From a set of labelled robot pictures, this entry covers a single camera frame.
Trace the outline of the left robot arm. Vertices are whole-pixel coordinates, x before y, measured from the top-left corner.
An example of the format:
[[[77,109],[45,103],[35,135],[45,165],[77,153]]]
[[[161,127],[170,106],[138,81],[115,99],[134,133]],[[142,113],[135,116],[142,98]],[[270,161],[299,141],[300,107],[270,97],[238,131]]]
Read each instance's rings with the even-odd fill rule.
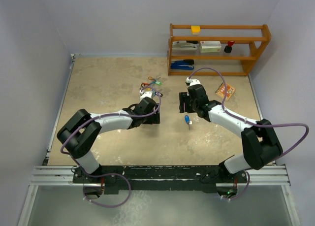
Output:
[[[57,133],[62,144],[60,152],[69,155],[83,169],[84,177],[95,183],[102,174],[101,165],[91,151],[97,137],[105,132],[149,124],[150,119],[159,115],[160,105],[160,102],[145,97],[139,103],[113,113],[92,114],[80,109]]]

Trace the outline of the key with blue tag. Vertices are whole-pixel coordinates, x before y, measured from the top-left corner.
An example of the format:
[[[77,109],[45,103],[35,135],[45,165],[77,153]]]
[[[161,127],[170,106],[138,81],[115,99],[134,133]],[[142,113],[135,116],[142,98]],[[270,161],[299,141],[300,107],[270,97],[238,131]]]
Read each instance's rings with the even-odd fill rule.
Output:
[[[188,126],[188,129],[190,130],[191,129],[191,125],[192,125],[192,121],[190,120],[189,115],[185,116],[185,122],[186,122],[186,124]]]

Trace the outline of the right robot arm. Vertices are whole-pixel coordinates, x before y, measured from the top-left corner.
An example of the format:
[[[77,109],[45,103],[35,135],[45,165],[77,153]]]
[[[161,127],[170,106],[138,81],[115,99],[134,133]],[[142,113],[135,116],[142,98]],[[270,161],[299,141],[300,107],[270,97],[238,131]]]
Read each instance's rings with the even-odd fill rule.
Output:
[[[220,125],[241,138],[243,153],[219,164],[219,177],[224,182],[231,182],[237,173],[247,169],[259,170],[283,153],[274,129],[264,127],[270,125],[268,120],[248,123],[238,120],[236,114],[222,108],[221,102],[209,100],[200,84],[179,93],[179,110],[180,113],[196,113],[199,118]]]

